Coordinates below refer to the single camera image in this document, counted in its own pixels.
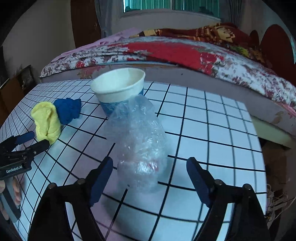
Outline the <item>person's left hand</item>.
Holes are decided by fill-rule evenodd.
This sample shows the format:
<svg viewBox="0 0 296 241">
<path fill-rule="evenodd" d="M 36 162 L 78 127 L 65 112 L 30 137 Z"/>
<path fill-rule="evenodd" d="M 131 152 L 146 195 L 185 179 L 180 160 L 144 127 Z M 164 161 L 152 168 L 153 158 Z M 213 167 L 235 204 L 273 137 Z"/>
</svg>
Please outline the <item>person's left hand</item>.
<svg viewBox="0 0 296 241">
<path fill-rule="evenodd" d="M 13 189 L 13 177 L 7 178 L 5 181 L 6 187 L 1 194 L 1 204 L 6 210 L 10 220 L 16 223 L 21 216 L 21 211 L 18 205 L 15 204 L 15 194 Z"/>
</svg>

